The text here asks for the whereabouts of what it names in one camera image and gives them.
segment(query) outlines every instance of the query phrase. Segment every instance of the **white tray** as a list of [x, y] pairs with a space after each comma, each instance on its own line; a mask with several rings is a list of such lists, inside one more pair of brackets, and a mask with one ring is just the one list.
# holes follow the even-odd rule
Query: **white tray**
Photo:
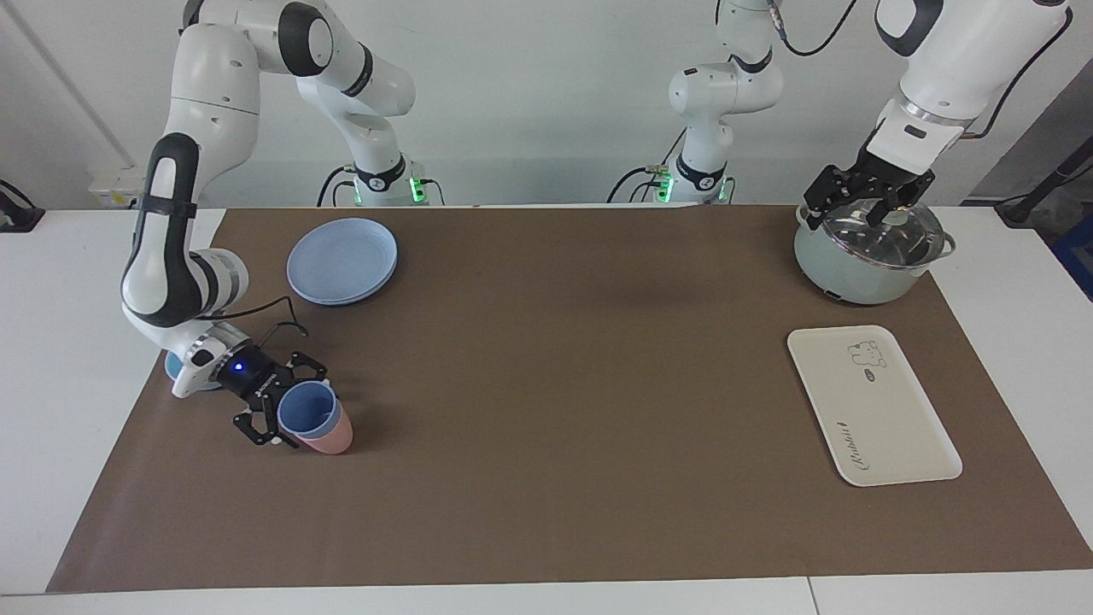
[[795, 331], [789, 354], [847, 483], [877, 487], [961, 475], [952, 440], [888, 330]]

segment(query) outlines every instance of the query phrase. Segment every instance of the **table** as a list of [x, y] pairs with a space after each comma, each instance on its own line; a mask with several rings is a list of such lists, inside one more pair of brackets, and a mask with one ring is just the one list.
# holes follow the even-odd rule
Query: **table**
[[[938, 209], [961, 243], [935, 276], [1086, 542], [1093, 544], [1093, 304], [1032, 230]], [[205, 246], [223, 211], [200, 212]], [[157, 352], [121, 317], [133, 212], [51, 212], [0, 241], [0, 592], [44, 590]], [[63, 375], [69, 387], [43, 388]], [[14, 409], [40, 409], [16, 413]], [[4, 613], [1019, 613], [1093, 610], [1093, 571], [578, 586], [235, 590], [0, 598]]]

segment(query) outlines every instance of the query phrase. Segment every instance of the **cartoon illustration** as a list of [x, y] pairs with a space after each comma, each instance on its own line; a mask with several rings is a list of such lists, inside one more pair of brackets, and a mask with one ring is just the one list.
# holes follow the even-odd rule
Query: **cartoon illustration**
[[847, 348], [850, 353], [850, 357], [854, 358], [854, 363], [859, 366], [872, 366], [874, 368], [886, 368], [888, 362], [884, 360], [884, 356], [881, 355], [880, 347], [877, 346], [875, 342], [862, 342], [856, 346]]

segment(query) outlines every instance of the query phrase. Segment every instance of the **stack of plates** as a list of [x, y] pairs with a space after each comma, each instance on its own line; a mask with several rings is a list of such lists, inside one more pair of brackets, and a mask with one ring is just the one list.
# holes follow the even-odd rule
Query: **stack of plates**
[[289, 255], [289, 284], [319, 305], [349, 305], [378, 291], [395, 272], [398, 245], [386, 226], [336, 220], [299, 239]]

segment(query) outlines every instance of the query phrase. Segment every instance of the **pot lid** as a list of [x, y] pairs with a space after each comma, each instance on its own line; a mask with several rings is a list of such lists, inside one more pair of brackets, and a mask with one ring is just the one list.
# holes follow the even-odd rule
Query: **pot lid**
[[877, 202], [859, 200], [832, 210], [823, 221], [824, 230], [846, 251], [885, 267], [920, 267], [941, 255], [944, 230], [929, 208], [895, 210], [870, 226], [866, 216]]

